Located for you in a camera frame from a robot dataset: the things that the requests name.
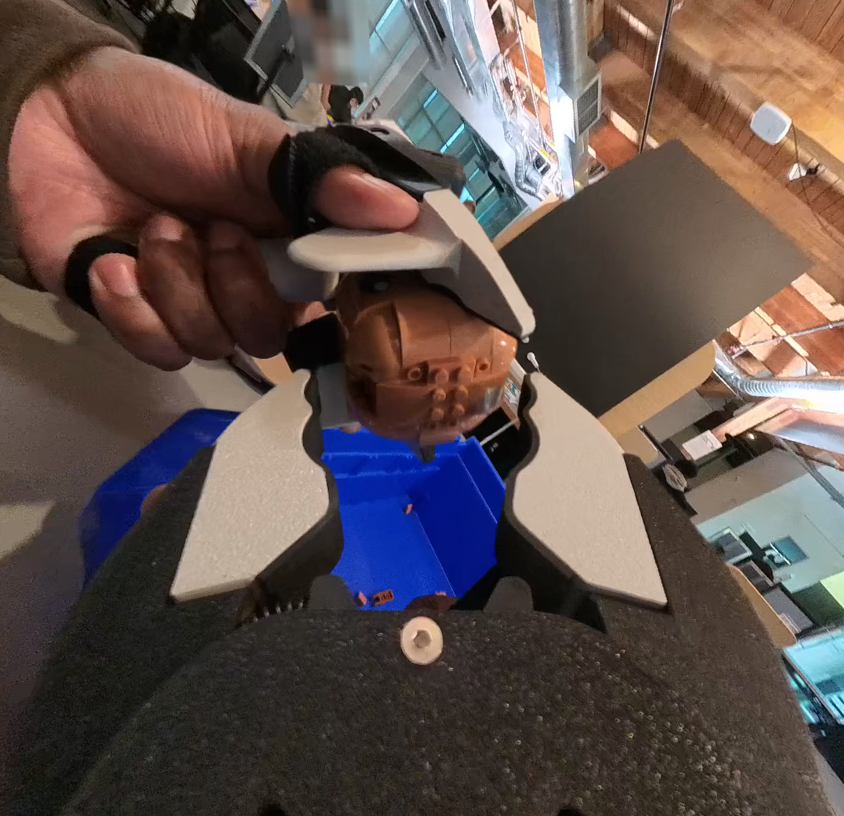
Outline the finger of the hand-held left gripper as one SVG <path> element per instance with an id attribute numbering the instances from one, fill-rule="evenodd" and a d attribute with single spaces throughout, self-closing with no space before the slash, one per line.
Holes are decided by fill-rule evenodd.
<path id="1" fill-rule="evenodd" d="M 446 237 L 446 252 L 421 270 L 425 279 L 487 323 L 527 342 L 536 326 L 533 309 L 480 223 L 449 190 L 427 192 L 423 204 Z"/>
<path id="2" fill-rule="evenodd" d="M 403 231 L 327 228 L 291 241 L 292 262 L 320 272 L 460 270 L 460 244 L 448 231 L 411 227 Z"/>

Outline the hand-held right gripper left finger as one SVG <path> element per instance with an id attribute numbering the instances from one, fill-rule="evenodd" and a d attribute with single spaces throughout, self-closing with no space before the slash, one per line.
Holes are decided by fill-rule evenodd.
<path id="1" fill-rule="evenodd" d="M 296 602 L 341 556 L 334 478 L 322 463 L 317 378 L 298 370 L 215 443 L 171 596 L 178 602 L 260 581 Z"/>

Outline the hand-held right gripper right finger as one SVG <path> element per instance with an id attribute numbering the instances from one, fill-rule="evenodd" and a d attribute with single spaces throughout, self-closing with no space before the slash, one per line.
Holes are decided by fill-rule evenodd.
<path id="1" fill-rule="evenodd" d="M 649 609 L 668 597 L 625 455 L 601 423 L 536 371 L 522 382 L 528 448 L 506 481 L 499 568 L 539 610 L 576 610 L 590 595 Z"/>

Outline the blue plastic bin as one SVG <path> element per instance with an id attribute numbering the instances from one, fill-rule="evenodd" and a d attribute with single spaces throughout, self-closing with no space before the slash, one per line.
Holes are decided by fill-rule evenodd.
<path id="1" fill-rule="evenodd" d="M 185 413 L 96 488 L 79 516 L 85 587 L 138 521 L 153 488 L 170 483 L 238 416 Z M 367 431 L 326 429 L 322 439 L 343 525 L 334 572 L 366 606 L 386 591 L 393 599 L 382 610 L 438 592 L 459 598 L 493 567 L 505 485 L 476 439 L 439 446 L 426 464 Z"/>

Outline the grey desk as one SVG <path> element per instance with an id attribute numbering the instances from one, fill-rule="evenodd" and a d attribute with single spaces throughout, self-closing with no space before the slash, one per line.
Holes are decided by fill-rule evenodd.
<path id="1" fill-rule="evenodd" d="M 225 362 L 168 372 L 51 294 L 1 284 L 2 792 L 51 638 L 83 579 L 77 517 L 98 485 L 187 411 L 258 394 Z"/>

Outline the person's left hand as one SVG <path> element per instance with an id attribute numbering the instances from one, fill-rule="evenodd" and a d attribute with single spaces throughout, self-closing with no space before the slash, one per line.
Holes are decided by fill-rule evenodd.
<path id="1" fill-rule="evenodd" d="M 281 353 L 299 311 L 257 240 L 289 230 L 268 184 L 284 122 L 116 47 L 35 66 L 2 66 L 2 277 L 62 294 L 81 241 L 127 240 L 137 257 L 101 255 L 88 281 L 135 358 L 178 370 Z"/>

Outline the black board with wooden edge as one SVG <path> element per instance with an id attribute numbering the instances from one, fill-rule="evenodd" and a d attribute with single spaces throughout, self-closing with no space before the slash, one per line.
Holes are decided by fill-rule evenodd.
<path id="1" fill-rule="evenodd" d="M 678 140 L 557 203 L 501 256 L 536 319 L 523 351 L 596 418 L 809 268 Z"/>

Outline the white ceiling sensor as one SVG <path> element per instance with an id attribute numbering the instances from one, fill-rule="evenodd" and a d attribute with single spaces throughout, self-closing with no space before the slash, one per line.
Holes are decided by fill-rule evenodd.
<path id="1" fill-rule="evenodd" d="M 751 133 L 766 145 L 779 145 L 793 130 L 793 120 L 784 110 L 762 103 L 749 120 Z"/>

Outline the silver ventilation duct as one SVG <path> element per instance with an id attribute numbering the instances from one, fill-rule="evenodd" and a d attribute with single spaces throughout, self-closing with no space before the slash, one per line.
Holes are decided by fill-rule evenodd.
<path id="1" fill-rule="evenodd" d="M 587 185 L 590 129 L 602 115 L 602 78 L 588 56 L 587 0 L 533 0 L 554 147 L 570 197 Z"/>

